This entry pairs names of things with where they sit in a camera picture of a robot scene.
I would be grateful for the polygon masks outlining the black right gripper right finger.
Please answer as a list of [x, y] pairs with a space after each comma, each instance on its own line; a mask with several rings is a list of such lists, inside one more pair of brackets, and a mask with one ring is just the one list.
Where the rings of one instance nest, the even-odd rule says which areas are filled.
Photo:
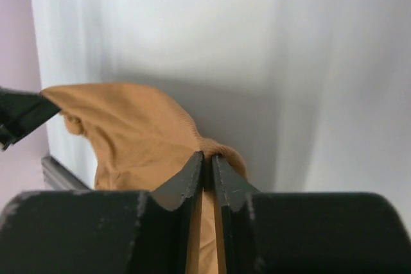
[[259, 192], [221, 155], [211, 159], [216, 245], [220, 273], [261, 273], [259, 221], [253, 197]]

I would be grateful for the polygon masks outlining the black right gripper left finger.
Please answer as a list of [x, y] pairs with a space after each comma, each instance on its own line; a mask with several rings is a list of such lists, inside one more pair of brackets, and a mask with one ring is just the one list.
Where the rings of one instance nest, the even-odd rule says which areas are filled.
[[204, 154], [196, 151], [183, 168], [152, 193], [164, 209], [155, 229], [159, 257], [166, 260], [163, 273], [198, 273], [202, 217]]

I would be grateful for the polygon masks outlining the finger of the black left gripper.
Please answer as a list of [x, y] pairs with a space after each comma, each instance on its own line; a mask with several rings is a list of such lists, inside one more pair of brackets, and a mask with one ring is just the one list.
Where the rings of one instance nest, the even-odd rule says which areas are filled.
[[1, 88], [1, 150], [5, 151], [55, 116], [61, 108], [40, 93]]

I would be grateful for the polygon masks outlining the mustard yellow tank top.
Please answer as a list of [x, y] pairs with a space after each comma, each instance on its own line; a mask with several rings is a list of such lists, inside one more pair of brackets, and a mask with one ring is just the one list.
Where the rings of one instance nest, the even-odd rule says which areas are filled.
[[191, 116], [158, 89], [136, 83], [48, 87], [67, 131], [85, 137], [96, 154], [97, 190], [155, 190], [197, 151], [222, 155], [241, 176], [247, 168], [233, 148], [202, 136]]

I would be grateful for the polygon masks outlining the aluminium frame rail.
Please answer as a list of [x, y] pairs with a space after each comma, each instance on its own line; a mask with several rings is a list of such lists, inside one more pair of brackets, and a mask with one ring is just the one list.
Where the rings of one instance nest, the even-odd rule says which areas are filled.
[[90, 190], [87, 185], [52, 156], [43, 157], [41, 164], [44, 183], [49, 188], [57, 191]]

